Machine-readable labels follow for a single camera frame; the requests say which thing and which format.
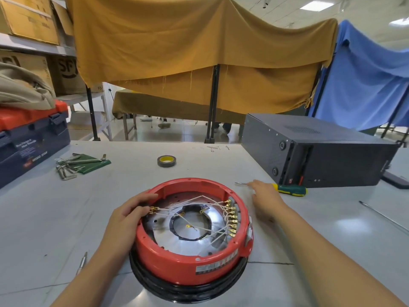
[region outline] person's left hand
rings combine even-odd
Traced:
[[[149,212],[149,206],[141,207],[139,204],[156,198],[157,194],[145,191],[116,208],[106,226],[97,253],[105,258],[122,262],[135,241],[136,227],[140,218]]]

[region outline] red circular housing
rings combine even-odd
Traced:
[[[169,195],[186,191],[211,194],[221,198],[222,201],[232,197],[241,212],[240,227],[235,237],[232,237],[224,250],[205,257],[180,255],[164,250],[146,234],[142,224],[137,227],[136,251],[140,262],[146,269],[167,282],[190,286],[205,284],[218,279],[228,273],[240,258],[247,258],[253,247],[253,235],[252,228],[249,231],[251,224],[243,201],[234,191],[220,183],[201,178],[182,178],[159,184],[149,192],[159,195],[158,199],[155,200],[157,201],[165,199]],[[206,267],[205,273],[200,272],[206,265],[210,269]]]

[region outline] forearm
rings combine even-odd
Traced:
[[[97,250],[51,307],[98,307],[121,264]]]
[[[274,206],[271,216],[289,239],[320,306],[406,306],[284,202]]]

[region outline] table surface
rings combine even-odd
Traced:
[[[72,153],[107,154],[112,164],[62,181],[54,159]],[[177,165],[158,167],[157,157],[165,154],[175,156]],[[409,170],[407,149],[399,149],[396,159],[401,168]],[[114,208],[141,191],[182,177],[206,178],[232,188],[253,219],[254,248],[242,277],[225,294],[198,306],[315,306],[279,227],[258,222],[251,191],[234,184],[253,179],[272,182],[241,145],[82,141],[72,141],[0,190],[0,305],[48,307],[74,278],[84,253],[95,252]],[[283,198],[326,239],[409,304],[408,235],[358,203],[364,201],[409,227],[409,190],[380,181],[375,187],[309,189],[306,197]],[[174,305],[143,289],[127,261],[102,304]]]

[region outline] green and yellow screwdriver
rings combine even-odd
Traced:
[[[247,185],[247,183],[241,183],[241,182],[234,182],[236,184],[243,184],[243,185]],[[272,183],[274,188],[280,192],[280,193],[284,193],[284,194],[289,194],[292,196],[305,196],[308,191],[307,188],[301,185],[278,185],[275,183]]]

